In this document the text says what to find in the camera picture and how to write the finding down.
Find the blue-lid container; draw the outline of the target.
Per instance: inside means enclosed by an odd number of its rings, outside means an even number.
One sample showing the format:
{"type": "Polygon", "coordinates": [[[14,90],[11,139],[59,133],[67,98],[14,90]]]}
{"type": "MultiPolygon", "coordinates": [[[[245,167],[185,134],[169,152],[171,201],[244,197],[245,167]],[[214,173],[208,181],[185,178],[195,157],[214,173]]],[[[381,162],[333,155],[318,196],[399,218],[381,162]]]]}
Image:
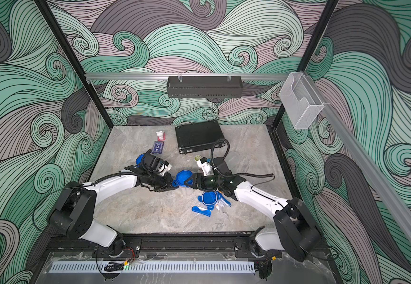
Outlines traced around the blue-lid container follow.
{"type": "Polygon", "coordinates": [[[177,186],[181,194],[186,195],[193,185],[193,173],[190,170],[182,170],[177,173],[173,185],[177,186]]]}
{"type": "Polygon", "coordinates": [[[136,159],[136,166],[140,166],[144,158],[145,158],[145,154],[143,153],[136,159]]]}

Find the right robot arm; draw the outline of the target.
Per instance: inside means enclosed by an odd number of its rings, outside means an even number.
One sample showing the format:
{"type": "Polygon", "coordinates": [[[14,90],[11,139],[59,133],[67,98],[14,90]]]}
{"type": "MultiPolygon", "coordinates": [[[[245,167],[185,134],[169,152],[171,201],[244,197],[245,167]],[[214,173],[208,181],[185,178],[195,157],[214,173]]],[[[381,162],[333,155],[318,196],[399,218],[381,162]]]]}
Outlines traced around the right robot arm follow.
{"type": "Polygon", "coordinates": [[[262,227],[250,237],[249,247],[255,256],[285,252],[294,260],[303,262],[321,240],[316,221],[298,198],[287,200],[268,194],[237,175],[205,176],[195,173],[178,184],[203,192],[218,191],[272,219],[273,228],[262,227]]]}

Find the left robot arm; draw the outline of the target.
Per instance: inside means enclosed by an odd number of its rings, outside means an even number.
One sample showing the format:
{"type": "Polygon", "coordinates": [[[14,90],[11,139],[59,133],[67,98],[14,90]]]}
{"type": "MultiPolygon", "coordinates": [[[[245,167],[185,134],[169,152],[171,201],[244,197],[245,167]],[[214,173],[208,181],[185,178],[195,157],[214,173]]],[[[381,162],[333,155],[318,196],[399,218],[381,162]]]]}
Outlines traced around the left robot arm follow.
{"type": "Polygon", "coordinates": [[[129,166],[94,182],[67,184],[50,210],[47,221],[70,240],[92,242],[104,249],[110,257],[120,257],[126,247],[123,235],[114,228],[95,221],[95,207],[111,196],[138,186],[155,192],[178,188],[168,172],[161,174],[129,166]]]}

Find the toothpaste and brush packet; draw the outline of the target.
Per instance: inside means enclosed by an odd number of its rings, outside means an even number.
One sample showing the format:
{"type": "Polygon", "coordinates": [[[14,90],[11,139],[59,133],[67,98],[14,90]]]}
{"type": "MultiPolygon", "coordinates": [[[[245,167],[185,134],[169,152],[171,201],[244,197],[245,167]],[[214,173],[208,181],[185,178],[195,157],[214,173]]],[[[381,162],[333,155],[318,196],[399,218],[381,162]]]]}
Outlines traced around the toothpaste and brush packet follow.
{"type": "Polygon", "coordinates": [[[217,202],[215,204],[215,208],[220,211],[222,208],[231,207],[231,203],[226,200],[223,196],[219,195],[217,198],[217,202]]]}

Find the dark blue small box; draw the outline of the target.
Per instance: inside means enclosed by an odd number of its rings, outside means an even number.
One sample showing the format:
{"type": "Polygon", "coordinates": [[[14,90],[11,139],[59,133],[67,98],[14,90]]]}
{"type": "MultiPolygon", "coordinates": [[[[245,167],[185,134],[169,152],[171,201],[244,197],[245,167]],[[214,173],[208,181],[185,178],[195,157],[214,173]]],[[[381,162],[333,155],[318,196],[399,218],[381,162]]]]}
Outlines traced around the dark blue small box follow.
{"type": "Polygon", "coordinates": [[[153,154],[153,155],[161,155],[162,152],[163,152],[163,150],[164,150],[164,145],[165,145],[165,142],[164,142],[164,141],[156,141],[156,142],[154,142],[153,147],[152,147],[151,154],[153,154]]]}

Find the black hard case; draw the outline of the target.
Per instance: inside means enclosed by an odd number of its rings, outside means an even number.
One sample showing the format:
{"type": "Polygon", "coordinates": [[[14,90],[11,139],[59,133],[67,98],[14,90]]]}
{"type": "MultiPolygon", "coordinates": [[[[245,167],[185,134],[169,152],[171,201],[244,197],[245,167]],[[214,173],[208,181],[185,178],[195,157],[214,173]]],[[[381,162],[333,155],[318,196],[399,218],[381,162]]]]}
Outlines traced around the black hard case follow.
{"type": "Polygon", "coordinates": [[[224,138],[217,121],[184,124],[175,127],[178,150],[182,155],[210,150],[214,143],[224,138]]]}

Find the small pink-capped bottle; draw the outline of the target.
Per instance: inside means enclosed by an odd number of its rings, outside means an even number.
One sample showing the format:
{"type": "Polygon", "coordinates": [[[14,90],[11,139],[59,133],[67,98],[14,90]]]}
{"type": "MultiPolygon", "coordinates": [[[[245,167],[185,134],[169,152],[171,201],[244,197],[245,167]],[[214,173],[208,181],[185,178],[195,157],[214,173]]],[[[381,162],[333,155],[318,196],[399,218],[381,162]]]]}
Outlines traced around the small pink-capped bottle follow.
{"type": "Polygon", "coordinates": [[[157,139],[159,142],[164,142],[166,140],[165,132],[164,131],[157,131],[156,132],[157,139]]]}

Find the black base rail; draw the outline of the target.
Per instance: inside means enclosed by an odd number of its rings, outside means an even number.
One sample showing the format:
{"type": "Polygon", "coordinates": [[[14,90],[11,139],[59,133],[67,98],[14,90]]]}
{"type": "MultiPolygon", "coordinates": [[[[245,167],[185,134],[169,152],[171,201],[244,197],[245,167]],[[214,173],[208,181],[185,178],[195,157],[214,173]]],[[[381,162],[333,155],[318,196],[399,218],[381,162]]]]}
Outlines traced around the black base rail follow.
{"type": "Polygon", "coordinates": [[[118,248],[103,248],[85,240],[69,240],[55,237],[48,244],[48,252],[81,253],[91,252],[98,258],[120,259],[141,257],[149,253],[224,253],[248,259],[271,258],[282,250],[268,250],[258,246],[253,231],[220,233],[160,233],[123,234],[124,245],[118,248]]]}

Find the black wall shelf tray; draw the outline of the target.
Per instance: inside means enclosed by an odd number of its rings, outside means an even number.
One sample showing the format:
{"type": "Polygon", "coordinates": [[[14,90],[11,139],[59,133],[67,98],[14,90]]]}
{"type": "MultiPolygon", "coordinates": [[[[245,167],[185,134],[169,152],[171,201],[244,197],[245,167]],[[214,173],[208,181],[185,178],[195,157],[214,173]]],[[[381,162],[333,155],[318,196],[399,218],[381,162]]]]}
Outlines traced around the black wall shelf tray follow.
{"type": "Polygon", "coordinates": [[[171,98],[240,98],[243,82],[239,76],[170,76],[166,88],[171,98]]]}

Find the clear acrylic wall holder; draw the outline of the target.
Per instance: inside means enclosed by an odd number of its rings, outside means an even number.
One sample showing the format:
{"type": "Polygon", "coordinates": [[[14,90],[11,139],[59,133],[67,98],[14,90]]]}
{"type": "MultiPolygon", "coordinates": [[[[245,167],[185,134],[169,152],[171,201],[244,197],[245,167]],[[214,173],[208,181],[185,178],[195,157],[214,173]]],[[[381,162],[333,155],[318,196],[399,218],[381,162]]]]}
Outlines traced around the clear acrylic wall holder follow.
{"type": "Polygon", "coordinates": [[[295,130],[308,129],[324,108],[319,89],[303,72],[288,75],[279,97],[295,130]]]}

